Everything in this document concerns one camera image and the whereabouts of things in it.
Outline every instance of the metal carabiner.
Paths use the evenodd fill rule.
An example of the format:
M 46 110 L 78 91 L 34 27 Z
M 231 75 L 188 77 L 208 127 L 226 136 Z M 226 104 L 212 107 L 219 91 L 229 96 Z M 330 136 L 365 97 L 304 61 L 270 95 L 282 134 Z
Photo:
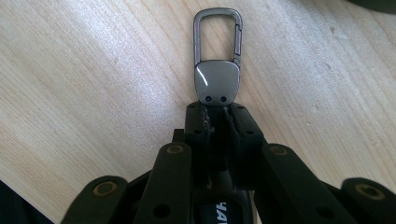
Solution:
M 235 19 L 233 62 L 225 60 L 201 61 L 201 19 L 225 15 Z M 234 9 L 215 7 L 198 12 L 194 18 L 195 90 L 204 105 L 229 105 L 238 93 L 242 43 L 242 17 Z

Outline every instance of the gray metal plate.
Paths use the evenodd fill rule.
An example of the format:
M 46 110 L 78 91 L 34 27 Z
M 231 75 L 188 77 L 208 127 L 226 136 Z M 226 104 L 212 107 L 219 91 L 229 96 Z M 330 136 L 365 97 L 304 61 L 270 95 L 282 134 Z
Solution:
M 239 88 L 239 66 L 228 61 L 204 61 L 195 67 L 195 89 L 204 105 L 229 105 Z

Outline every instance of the wood grain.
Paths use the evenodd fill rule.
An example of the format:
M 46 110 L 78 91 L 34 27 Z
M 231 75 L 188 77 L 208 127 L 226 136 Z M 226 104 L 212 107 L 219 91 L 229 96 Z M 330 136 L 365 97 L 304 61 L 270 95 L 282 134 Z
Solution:
M 131 181 L 196 101 L 192 19 L 244 19 L 241 86 L 269 142 L 322 180 L 396 191 L 396 17 L 348 2 L 2 1 L 0 178 L 54 222 L 94 178 Z M 230 58 L 233 21 L 203 24 Z

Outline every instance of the brass grommet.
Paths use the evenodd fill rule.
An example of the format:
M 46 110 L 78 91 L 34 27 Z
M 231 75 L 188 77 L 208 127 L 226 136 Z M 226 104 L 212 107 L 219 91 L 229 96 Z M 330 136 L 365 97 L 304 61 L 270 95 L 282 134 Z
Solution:
M 357 184 L 357 185 L 355 185 L 355 190 L 359 194 L 361 194 L 367 198 L 370 198 L 372 200 L 380 201 L 380 200 L 385 199 L 384 192 L 382 192 L 380 189 L 375 188 L 368 184 Z
M 97 197 L 105 197 L 117 190 L 118 185 L 113 181 L 102 182 L 93 189 L 93 195 Z
M 166 152 L 169 154 L 177 154 L 181 153 L 184 151 L 184 148 L 181 146 L 171 146 L 168 149 L 166 149 Z
M 277 156 L 284 156 L 288 154 L 288 151 L 283 147 L 271 147 L 270 150 L 274 155 Z

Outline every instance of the black fabric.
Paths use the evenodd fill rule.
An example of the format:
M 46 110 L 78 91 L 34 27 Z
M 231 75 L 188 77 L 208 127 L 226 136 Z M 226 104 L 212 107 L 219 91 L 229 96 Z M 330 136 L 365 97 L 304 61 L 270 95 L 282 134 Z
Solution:
M 44 215 L 0 181 L 0 224 L 52 224 Z

